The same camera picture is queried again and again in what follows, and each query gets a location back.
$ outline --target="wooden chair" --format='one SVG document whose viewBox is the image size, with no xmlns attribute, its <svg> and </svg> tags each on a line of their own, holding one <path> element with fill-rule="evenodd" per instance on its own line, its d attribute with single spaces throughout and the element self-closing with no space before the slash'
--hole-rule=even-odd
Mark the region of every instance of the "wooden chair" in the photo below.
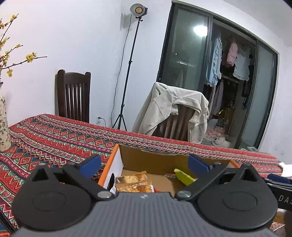
<svg viewBox="0 0 292 237">
<path fill-rule="evenodd" d="M 85 75 L 59 70 L 57 94 L 59 116 L 89 123 L 90 72 Z"/>
<path fill-rule="evenodd" d="M 190 107 L 179 104 L 178 115 L 170 115 L 166 120 L 158 124 L 152 136 L 187 142 L 187 123 L 194 115 L 194 112 Z"/>
</svg>

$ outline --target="table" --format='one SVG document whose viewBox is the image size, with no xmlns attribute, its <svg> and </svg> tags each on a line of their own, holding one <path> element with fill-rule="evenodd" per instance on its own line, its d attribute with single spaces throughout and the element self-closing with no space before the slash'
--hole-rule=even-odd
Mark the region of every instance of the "table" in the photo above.
<svg viewBox="0 0 292 237">
<path fill-rule="evenodd" d="M 232 159 L 239 165 L 251 163 L 261 176 L 281 174 L 279 161 L 268 154 L 211 147 L 189 142 L 152 137 L 81 121 L 42 114 L 27 118 L 10 127 L 12 146 L 0 153 L 0 214 L 17 227 L 12 201 L 30 172 L 40 163 L 61 167 L 67 162 L 82 162 L 93 154 L 102 160 L 98 179 L 116 143 L 147 151 L 189 154 L 212 159 Z"/>
</svg>

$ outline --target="vase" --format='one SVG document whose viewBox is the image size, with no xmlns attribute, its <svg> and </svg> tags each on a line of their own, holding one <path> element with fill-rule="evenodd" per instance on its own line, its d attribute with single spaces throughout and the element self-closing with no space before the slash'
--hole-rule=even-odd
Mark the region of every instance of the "vase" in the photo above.
<svg viewBox="0 0 292 237">
<path fill-rule="evenodd" d="M 0 152 L 7 151 L 11 147 L 5 107 L 5 96 L 2 94 L 1 90 L 2 85 L 3 82 L 0 82 Z"/>
</svg>

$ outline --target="glass door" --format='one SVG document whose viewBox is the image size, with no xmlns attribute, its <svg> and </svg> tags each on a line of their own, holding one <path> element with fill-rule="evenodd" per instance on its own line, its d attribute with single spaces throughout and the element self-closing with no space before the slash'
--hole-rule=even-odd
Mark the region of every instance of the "glass door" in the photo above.
<svg viewBox="0 0 292 237">
<path fill-rule="evenodd" d="M 276 85 L 278 55 L 257 40 L 257 63 L 251 102 L 235 148 L 258 148 L 267 125 Z"/>
<path fill-rule="evenodd" d="M 174 4 L 168 24 L 158 81 L 169 86 L 199 90 L 206 74 L 206 58 L 211 35 L 211 18 L 206 14 Z"/>
</svg>

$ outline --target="tripod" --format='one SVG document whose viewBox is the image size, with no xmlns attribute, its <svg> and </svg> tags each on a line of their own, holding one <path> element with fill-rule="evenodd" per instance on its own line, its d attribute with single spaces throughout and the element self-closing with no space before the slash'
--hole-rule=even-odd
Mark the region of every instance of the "tripod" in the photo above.
<svg viewBox="0 0 292 237">
<path fill-rule="evenodd" d="M 128 66 L 128 71 L 127 71 L 127 76 L 126 76 L 126 82 L 125 82 L 125 87 L 124 87 L 124 94 L 123 94 L 123 100 L 122 100 L 122 105 L 121 105 L 121 111 L 120 111 L 120 114 L 118 115 L 114 125 L 113 125 L 113 128 L 114 126 L 116 125 L 117 121 L 119 121 L 118 123 L 118 129 L 121 128 L 121 123 L 122 123 L 122 120 L 123 120 L 123 123 L 124 123 L 124 126 L 125 126 L 125 130 L 127 131 L 127 128 L 126 128 L 126 124 L 125 124 L 125 119 L 124 119 L 124 116 L 123 116 L 123 109 L 124 109 L 124 102 L 125 102 L 125 96 L 126 96 L 126 89 L 127 89 L 127 83 L 128 83 L 128 78 L 129 78 L 129 72 L 130 72 L 130 67 L 131 67 L 131 63 L 132 63 L 132 56 L 133 56 L 133 51 L 134 51 L 134 46 L 135 46 L 135 41 L 136 41 L 136 37 L 137 37 L 137 33 L 138 33 L 138 28 L 139 28 L 139 24 L 141 21 L 141 16 L 139 17 L 136 17 L 138 18 L 138 24 L 137 24 L 137 28 L 136 28 L 136 33 L 135 33 L 135 37 L 134 37 L 134 42 L 133 42 L 133 47 L 132 47 L 132 52 L 131 52 L 131 56 L 130 56 L 130 60 L 129 60 L 129 66 Z"/>
</svg>

